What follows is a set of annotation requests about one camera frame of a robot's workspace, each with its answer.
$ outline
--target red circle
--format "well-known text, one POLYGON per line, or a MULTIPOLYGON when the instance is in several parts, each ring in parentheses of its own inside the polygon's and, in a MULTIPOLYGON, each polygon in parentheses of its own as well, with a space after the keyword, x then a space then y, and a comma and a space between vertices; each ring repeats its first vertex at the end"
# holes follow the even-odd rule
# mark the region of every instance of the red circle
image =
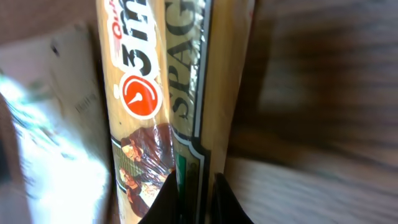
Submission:
POLYGON ((123 83, 123 100, 131 112, 149 116, 159 102, 158 92, 148 80, 132 75, 123 83))

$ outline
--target wooden table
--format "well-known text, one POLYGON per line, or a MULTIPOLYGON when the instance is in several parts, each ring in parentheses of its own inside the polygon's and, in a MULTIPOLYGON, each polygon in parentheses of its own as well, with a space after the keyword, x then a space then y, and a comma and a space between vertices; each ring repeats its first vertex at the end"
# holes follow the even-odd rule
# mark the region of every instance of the wooden table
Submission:
MULTIPOLYGON (((397 12, 258 0, 226 164, 253 221, 398 223, 397 12)), ((79 20, 95 33, 95 16, 94 0, 2 0, 0 44, 79 20)))

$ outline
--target dark object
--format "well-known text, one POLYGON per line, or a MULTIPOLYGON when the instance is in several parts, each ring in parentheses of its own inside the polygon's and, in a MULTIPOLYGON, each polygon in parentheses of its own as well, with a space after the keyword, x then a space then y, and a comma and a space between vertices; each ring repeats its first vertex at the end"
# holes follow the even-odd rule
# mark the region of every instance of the dark object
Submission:
MULTIPOLYGON (((253 224, 245 214, 223 174, 216 174, 211 204, 213 224, 253 224)), ((166 179, 154 204, 139 224, 181 224, 175 171, 166 179)))
POLYGON ((211 221, 217 224, 253 222, 245 214, 223 174, 216 174, 211 221))

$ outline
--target plastic packaging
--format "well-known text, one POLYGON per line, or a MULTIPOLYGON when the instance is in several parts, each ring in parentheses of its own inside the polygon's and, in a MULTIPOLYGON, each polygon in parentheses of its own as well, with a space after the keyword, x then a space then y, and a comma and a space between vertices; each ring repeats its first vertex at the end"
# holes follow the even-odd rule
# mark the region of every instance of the plastic packaging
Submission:
POLYGON ((105 222, 109 141, 88 29, 2 46, 0 70, 0 223, 105 222))
POLYGON ((145 215, 174 160, 183 223, 208 222, 254 0, 97 0, 97 7, 122 222, 145 215))

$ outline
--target transparent plastic wrapper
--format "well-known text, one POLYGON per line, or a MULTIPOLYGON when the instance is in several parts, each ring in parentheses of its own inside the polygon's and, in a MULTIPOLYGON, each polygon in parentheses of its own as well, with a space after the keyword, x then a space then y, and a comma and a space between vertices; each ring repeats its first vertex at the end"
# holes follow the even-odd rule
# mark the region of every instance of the transparent plastic wrapper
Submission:
POLYGON ((208 223, 223 172, 254 0, 165 0, 173 145, 183 223, 208 223))
POLYGON ((0 47, 0 223, 105 222, 109 141, 84 25, 0 47))
POLYGON ((183 223, 208 222, 254 0, 97 0, 121 220, 177 168, 183 223))
POLYGON ((97 0, 121 223, 138 223, 174 168, 164 0, 97 0))

